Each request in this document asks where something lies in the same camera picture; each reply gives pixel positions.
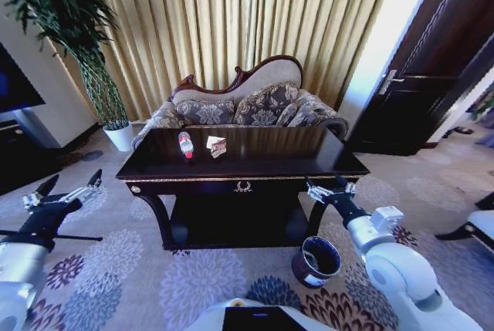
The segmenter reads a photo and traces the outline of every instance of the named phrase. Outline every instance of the sofa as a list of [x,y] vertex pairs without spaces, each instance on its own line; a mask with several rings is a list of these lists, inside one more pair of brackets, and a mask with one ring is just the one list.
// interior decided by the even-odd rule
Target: sofa
[[464,225],[451,233],[435,237],[442,241],[475,238],[494,253],[494,211],[474,211]]
[[137,148],[153,128],[326,127],[343,139],[348,122],[303,87],[302,66],[292,56],[273,56],[250,71],[235,67],[232,84],[206,90],[187,76],[133,139]]

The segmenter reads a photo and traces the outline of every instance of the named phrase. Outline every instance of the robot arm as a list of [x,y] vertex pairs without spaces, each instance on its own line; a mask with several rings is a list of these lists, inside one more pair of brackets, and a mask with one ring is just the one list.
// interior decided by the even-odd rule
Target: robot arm
[[370,216],[352,201],[355,185],[339,177],[344,189],[334,192],[307,181],[308,194],[332,204],[343,218],[371,283],[384,293],[396,313],[400,330],[482,330],[456,308],[437,282],[434,269],[415,250],[395,242],[392,229],[403,218],[397,208],[378,208]]
[[102,238],[59,235],[65,217],[95,196],[101,184],[98,170],[85,187],[69,194],[49,195],[58,175],[23,198],[29,217],[18,231],[0,230],[0,330],[19,331],[26,314],[43,290],[45,258],[55,246],[54,238],[101,241]]

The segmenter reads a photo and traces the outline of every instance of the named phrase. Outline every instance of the television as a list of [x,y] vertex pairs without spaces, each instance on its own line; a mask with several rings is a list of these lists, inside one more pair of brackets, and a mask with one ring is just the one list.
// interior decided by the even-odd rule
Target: television
[[0,113],[44,103],[43,98],[0,43]]

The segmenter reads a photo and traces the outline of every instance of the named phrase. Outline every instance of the coffee table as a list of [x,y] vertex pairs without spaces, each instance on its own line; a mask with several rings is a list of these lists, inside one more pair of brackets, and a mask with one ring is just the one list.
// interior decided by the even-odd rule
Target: coffee table
[[[118,172],[156,217],[163,247],[249,248],[298,246],[316,235],[324,210],[307,220],[298,193],[304,176],[337,187],[335,174],[357,181],[369,170],[326,128],[191,128],[194,156],[178,145],[182,129],[153,129]],[[208,136],[224,137],[217,159]],[[177,196],[168,216],[162,194]]]

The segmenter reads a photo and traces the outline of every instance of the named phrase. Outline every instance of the carpet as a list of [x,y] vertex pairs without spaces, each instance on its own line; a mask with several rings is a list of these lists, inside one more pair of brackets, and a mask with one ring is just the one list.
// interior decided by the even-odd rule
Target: carpet
[[[430,261],[457,307],[492,329],[492,257],[474,240],[443,242],[433,235],[463,224],[474,202],[494,190],[494,150],[475,145],[480,136],[481,131],[454,133],[412,157],[359,154],[371,174],[359,181],[356,199],[368,211],[389,204],[400,208],[405,220],[394,231],[396,239]],[[85,184],[98,168],[103,169],[103,189],[71,214],[59,233],[102,235],[104,240],[58,240],[46,263],[48,281],[34,307],[32,329],[181,330],[209,306],[236,296],[292,306],[336,329],[397,327],[335,211],[328,208],[320,235],[338,248],[343,267],[323,289],[309,290],[292,273],[295,248],[163,251],[150,208],[114,178],[127,157],[99,130],[66,158],[54,192]],[[37,185],[0,197],[2,228],[23,223],[20,197]],[[306,194],[299,199],[309,214],[313,202]],[[174,197],[164,202],[170,213]]]

